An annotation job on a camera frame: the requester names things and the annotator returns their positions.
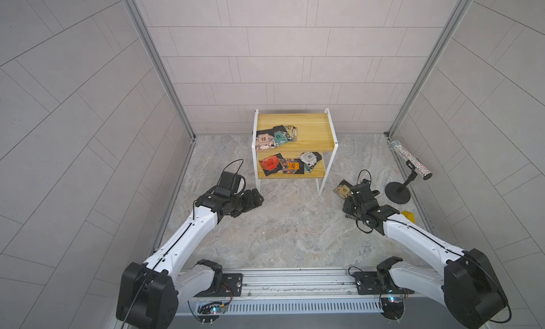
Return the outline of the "yellow label tea bag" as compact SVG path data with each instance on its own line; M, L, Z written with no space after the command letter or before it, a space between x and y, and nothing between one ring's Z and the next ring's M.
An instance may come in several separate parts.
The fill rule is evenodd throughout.
M338 186L334 189L334 193L343 199L347 199L351 196L351 187L353 185L343 179Z

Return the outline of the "pink label tea bag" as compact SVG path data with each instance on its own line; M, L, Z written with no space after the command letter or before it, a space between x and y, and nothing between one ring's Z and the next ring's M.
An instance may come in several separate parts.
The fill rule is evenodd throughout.
M275 141L275 137L273 135L270 135L268 133L258 134L255 139L255 150L263 151L263 150L269 150L269 149L275 149L277 147L277 143Z

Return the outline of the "teal label tea bag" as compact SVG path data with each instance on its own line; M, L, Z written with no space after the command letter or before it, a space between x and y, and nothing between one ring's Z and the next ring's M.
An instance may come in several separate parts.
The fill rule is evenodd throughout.
M275 126L273 130L273 136L275 138L275 144L277 147L284 145L290 141L289 134L283 125Z

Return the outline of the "floral pattern tea bag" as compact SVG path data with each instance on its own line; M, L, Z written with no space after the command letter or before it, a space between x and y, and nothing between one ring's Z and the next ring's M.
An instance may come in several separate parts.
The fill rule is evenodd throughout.
M290 142L296 142L297 141L297 128L293 125L287 125L285 126L285 130L288 134L288 140Z

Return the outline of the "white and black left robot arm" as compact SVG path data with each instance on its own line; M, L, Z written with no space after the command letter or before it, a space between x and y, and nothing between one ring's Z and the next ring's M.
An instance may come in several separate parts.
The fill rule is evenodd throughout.
M264 198L257 189L238 194L210 189L195 202L188 219L143 263L123 271L116 319L136 328L168 328L178 306L198 294L214 296L222 288L221 265L202 259L182 269L200 242L224 216L233 218L258 208Z

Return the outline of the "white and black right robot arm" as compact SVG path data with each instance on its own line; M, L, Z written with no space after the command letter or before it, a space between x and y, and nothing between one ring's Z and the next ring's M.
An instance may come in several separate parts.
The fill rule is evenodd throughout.
M413 291L445 306L466 328L480 328L503 309L508 297L488 259L477 249L463 250L417 226L390 205L381 206L367 184L349 189L343 210L357 228L368 227L399 242L429 268L412 266L400 257L377 265L376 285L382 295Z

